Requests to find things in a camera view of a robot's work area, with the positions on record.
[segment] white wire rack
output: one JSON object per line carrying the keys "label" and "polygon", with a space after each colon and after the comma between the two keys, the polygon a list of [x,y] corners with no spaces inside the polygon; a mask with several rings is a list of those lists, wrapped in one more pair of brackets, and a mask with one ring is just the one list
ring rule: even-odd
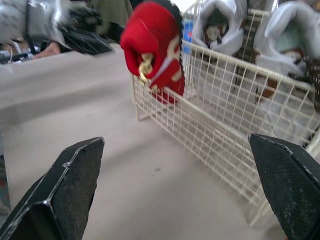
{"label": "white wire rack", "polygon": [[[194,4],[185,19],[194,21],[200,6]],[[172,97],[174,104],[162,104],[135,77],[132,81],[137,118],[152,118],[244,197],[255,209],[251,225],[270,206],[248,143],[250,134],[276,136],[300,144],[312,156],[318,154],[320,142],[320,116],[309,100],[313,89],[249,63],[253,61],[254,33],[268,14],[249,10],[240,59],[184,41],[184,95],[164,90],[168,93],[166,100]],[[265,96],[267,91],[271,93],[269,97]]]}

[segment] children's shoe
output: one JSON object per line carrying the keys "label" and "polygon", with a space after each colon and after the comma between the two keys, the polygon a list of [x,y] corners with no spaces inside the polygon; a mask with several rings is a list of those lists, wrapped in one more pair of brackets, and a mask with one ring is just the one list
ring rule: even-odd
{"label": "children's shoe", "polygon": [[[285,76],[305,78],[306,64],[297,60],[320,57],[319,23],[319,15],[309,5],[297,1],[282,3],[255,34],[255,63]],[[312,96],[305,97],[306,91],[293,88],[292,84],[268,79],[268,88],[263,89],[266,79],[257,77],[256,81],[260,83],[256,110],[261,119],[257,123],[260,133],[304,145],[320,122]]]}
{"label": "children's shoe", "polygon": [[175,102],[164,87],[181,96],[185,90],[182,29],[177,6],[168,0],[150,0],[136,7],[121,36],[129,71],[163,103]]}
{"label": "children's shoe", "polygon": [[[236,57],[244,39],[247,11],[246,0],[207,0],[193,26],[192,42]],[[234,89],[235,65],[214,59],[201,50],[194,50],[193,56],[193,84],[198,96],[210,104],[218,101],[221,104],[221,100],[226,103]]]}

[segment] wire basket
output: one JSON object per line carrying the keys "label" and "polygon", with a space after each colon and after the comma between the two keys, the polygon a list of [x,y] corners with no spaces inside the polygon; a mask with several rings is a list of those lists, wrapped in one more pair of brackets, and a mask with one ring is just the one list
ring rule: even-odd
{"label": "wire basket", "polygon": [[[191,6],[184,14],[185,22],[193,23],[200,8],[200,3]],[[248,11],[238,58],[183,41],[184,95],[168,88],[164,90],[167,93],[164,102],[172,97],[174,104],[156,100],[135,76],[132,81],[138,120],[152,118],[245,198],[255,210],[251,226],[270,206],[248,142],[250,134],[281,135],[285,140],[305,146],[312,156],[318,154],[320,142],[317,131],[320,117],[308,101],[313,89],[306,83],[250,63],[256,28],[268,14]],[[184,29],[187,37],[188,32],[190,29]],[[269,87],[268,80],[277,81],[277,87]],[[271,91],[272,96],[264,97],[265,91]],[[282,124],[288,116],[291,124]]]}

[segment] blurry object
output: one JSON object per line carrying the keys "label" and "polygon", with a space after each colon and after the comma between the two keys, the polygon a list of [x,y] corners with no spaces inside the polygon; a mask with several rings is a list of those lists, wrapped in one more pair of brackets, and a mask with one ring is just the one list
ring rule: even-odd
{"label": "blurry object", "polygon": [[[282,3],[255,33],[255,64],[281,75],[305,78],[306,65],[297,60],[305,56],[320,57],[318,19],[318,14],[307,4]],[[300,136],[310,137],[305,128],[314,131],[320,122],[308,91],[259,75],[256,82],[256,115],[263,120],[256,119],[256,124],[263,128],[260,133],[272,133],[303,146]]]}
{"label": "blurry object", "polygon": [[[279,0],[279,4],[288,2],[291,0]],[[320,1],[319,0],[296,0],[297,2],[302,2],[311,6],[315,11],[320,11]]]}
{"label": "blurry object", "polygon": [[138,6],[140,3],[142,3],[144,0],[130,0],[130,3],[132,5],[132,8],[135,9],[136,6]]}
{"label": "blurry object", "polygon": [[66,45],[82,54],[99,55],[114,49],[97,33],[66,27],[61,29]]}
{"label": "blurry object", "polygon": [[320,165],[300,146],[252,134],[261,184],[289,240],[320,239]]}
{"label": "blurry object", "polygon": [[104,145],[104,139],[96,137],[64,149],[8,216],[0,240],[81,240]]}
{"label": "blurry object", "polygon": [[96,30],[100,36],[108,35],[112,23],[125,26],[133,13],[130,0],[88,0],[87,6],[100,14],[102,24]]}
{"label": "blurry object", "polygon": [[150,0],[134,10],[121,36],[129,71],[166,104],[175,100],[163,91],[164,87],[181,96],[185,90],[182,30],[182,16],[176,5],[168,0]]}
{"label": "blurry object", "polygon": [[271,12],[279,4],[280,0],[248,0],[248,8]]}
{"label": "blurry object", "polygon": [[61,49],[58,43],[52,42],[48,45],[46,44],[46,42],[43,42],[41,46],[41,52],[34,55],[33,59],[49,57],[49,56],[60,54],[60,53],[61,53]]}
{"label": "blurry object", "polygon": [[[237,56],[244,40],[244,23],[247,17],[247,0],[208,0],[203,4],[193,26],[192,42],[228,56]],[[236,77],[226,74],[235,69],[234,64],[217,61],[207,54],[194,53],[193,83],[197,94],[206,102],[228,100],[234,90]]]}
{"label": "blurry object", "polygon": [[314,86],[314,96],[311,96],[310,98],[313,100],[314,109],[317,113],[320,113],[320,59],[306,56],[298,59],[295,64],[300,62],[304,62],[306,64],[306,77],[298,77],[294,74],[289,74],[289,77]]}

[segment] gray floor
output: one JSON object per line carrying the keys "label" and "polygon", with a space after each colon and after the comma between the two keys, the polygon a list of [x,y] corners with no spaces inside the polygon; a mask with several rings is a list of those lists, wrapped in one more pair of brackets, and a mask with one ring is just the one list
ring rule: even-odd
{"label": "gray floor", "polygon": [[249,227],[250,206],[238,194],[152,120],[136,120],[130,75],[115,48],[93,65],[45,75],[30,69],[45,73],[67,57],[31,61],[30,76],[0,89],[12,206],[63,148],[103,136],[84,240],[283,240],[273,214]]}

